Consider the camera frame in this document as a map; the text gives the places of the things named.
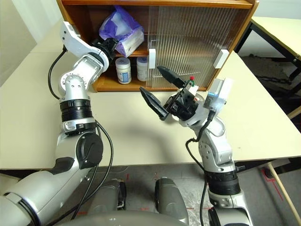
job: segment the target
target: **white bracket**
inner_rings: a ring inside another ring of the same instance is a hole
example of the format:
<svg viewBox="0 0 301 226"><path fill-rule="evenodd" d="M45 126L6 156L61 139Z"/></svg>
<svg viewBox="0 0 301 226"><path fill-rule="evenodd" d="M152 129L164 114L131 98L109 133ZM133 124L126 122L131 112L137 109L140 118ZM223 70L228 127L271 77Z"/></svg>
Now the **white bracket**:
<svg viewBox="0 0 301 226"><path fill-rule="evenodd" d="M229 55L229 51L226 49L221 49L215 62L213 63L213 67L215 68L222 68L223 64L225 63L227 57Z"/></svg>
<svg viewBox="0 0 301 226"><path fill-rule="evenodd" d="M156 68L156 49L149 49L149 69Z"/></svg>

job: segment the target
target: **white jar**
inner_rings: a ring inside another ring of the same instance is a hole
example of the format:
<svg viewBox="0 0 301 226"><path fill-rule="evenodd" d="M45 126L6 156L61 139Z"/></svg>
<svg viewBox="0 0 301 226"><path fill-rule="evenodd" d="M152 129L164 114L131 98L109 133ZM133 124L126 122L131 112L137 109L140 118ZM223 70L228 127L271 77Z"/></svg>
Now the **white jar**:
<svg viewBox="0 0 301 226"><path fill-rule="evenodd" d="M147 80L147 57L137 57L137 79Z"/></svg>
<svg viewBox="0 0 301 226"><path fill-rule="evenodd" d="M118 81L121 84L128 84L132 80L131 62L125 57L118 58L115 61Z"/></svg>

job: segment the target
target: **ribbed plastic door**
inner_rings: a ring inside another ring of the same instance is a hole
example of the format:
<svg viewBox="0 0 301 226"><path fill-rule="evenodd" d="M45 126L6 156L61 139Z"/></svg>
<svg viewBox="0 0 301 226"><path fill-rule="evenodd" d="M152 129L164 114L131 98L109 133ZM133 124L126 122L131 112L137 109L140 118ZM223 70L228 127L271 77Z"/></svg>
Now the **ribbed plastic door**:
<svg viewBox="0 0 301 226"><path fill-rule="evenodd" d="M148 48L156 49L156 66L172 69L184 80L207 87L220 49L229 49L247 9L150 7ZM149 69L147 86L169 88L158 69Z"/></svg>

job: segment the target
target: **blue label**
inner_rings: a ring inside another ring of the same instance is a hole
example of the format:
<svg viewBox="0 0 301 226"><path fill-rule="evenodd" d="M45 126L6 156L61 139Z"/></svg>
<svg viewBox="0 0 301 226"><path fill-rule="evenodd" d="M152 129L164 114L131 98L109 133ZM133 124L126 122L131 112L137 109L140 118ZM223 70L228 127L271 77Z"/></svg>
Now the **blue label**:
<svg viewBox="0 0 301 226"><path fill-rule="evenodd" d="M123 82L128 82L128 74L127 74L127 72L122 73L122 77L123 77Z"/></svg>

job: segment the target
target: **white label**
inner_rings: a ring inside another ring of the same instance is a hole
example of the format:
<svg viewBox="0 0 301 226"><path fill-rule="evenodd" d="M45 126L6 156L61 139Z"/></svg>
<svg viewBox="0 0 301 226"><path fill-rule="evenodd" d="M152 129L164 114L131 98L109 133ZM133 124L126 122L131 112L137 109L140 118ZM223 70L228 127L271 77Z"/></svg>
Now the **white label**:
<svg viewBox="0 0 301 226"><path fill-rule="evenodd" d="M147 79L147 67L137 67L137 71L138 71L138 79L140 81L146 81Z"/></svg>
<svg viewBox="0 0 301 226"><path fill-rule="evenodd" d="M119 72L117 73L118 80L120 82L129 82L131 78L131 71L129 72Z"/></svg>

